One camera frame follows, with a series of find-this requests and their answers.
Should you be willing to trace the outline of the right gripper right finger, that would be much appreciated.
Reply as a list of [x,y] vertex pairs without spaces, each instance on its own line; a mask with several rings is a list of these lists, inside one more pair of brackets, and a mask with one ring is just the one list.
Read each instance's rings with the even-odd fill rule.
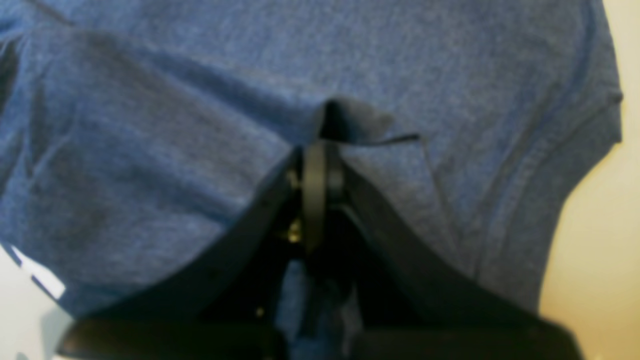
[[581,360],[573,335],[476,285],[423,244],[350,166],[346,203],[361,239],[354,360]]

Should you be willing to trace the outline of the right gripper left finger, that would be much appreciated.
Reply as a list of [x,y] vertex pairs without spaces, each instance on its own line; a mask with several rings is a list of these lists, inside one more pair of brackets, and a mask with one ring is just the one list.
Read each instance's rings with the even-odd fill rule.
[[289,264],[304,257],[296,149],[231,228],[162,282],[79,317],[60,360],[287,360],[274,321]]

